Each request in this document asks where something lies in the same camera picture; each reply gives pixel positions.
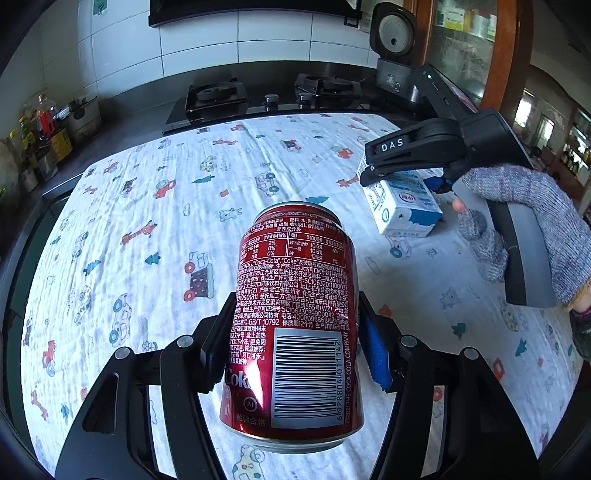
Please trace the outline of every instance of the white tablecloth with cartoon print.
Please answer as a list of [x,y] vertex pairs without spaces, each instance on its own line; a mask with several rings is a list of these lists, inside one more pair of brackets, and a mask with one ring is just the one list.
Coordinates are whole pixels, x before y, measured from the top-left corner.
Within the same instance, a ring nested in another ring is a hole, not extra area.
[[[481,279],[456,231],[453,194],[436,196],[444,216],[428,237],[378,234],[355,171],[363,144],[393,129],[362,113],[249,119],[155,140],[89,167],[44,249],[27,305],[22,390],[41,463],[54,472],[114,348],[163,348],[220,310],[236,287],[240,238],[263,208],[286,200],[321,203],[340,217],[355,244],[360,289],[402,332],[433,349],[481,351],[539,455],[582,364],[567,314],[508,305],[502,285]],[[372,382],[363,355],[358,362],[365,426],[326,452],[253,450],[219,421],[220,385],[201,395],[228,478],[368,478],[394,396]],[[443,401],[436,388],[435,426]],[[158,467],[174,475],[158,387],[151,403]],[[431,436],[426,472],[437,465],[437,428]]]

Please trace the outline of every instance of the milk carton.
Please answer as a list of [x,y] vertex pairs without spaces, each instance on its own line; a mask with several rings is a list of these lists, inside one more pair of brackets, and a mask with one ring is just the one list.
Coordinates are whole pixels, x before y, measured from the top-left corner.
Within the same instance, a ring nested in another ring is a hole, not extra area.
[[[361,159],[358,177],[367,168]],[[379,233],[392,236],[427,236],[443,213],[425,183],[414,170],[401,171],[369,187],[365,197]]]

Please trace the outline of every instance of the window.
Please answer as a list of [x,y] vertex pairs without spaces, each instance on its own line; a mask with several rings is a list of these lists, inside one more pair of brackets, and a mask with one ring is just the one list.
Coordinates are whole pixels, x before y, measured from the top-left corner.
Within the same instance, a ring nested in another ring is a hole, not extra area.
[[525,127],[527,119],[530,117],[531,103],[527,100],[521,99],[519,107],[517,107],[517,113],[515,114],[515,123],[520,127]]

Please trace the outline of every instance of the yellow container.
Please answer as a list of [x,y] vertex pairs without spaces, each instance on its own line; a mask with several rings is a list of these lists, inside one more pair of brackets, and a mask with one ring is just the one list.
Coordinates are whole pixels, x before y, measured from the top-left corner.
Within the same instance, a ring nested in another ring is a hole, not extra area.
[[58,133],[53,135],[50,140],[51,149],[56,156],[56,163],[61,162],[72,151],[72,144],[70,137],[65,128],[62,128]]

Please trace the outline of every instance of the coca-cola can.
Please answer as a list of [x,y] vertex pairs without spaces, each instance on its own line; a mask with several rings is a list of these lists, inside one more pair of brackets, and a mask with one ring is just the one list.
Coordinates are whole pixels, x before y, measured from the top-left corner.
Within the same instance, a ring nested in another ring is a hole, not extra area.
[[242,237],[221,421],[254,446],[311,453],[363,425],[353,243],[330,210],[285,202]]

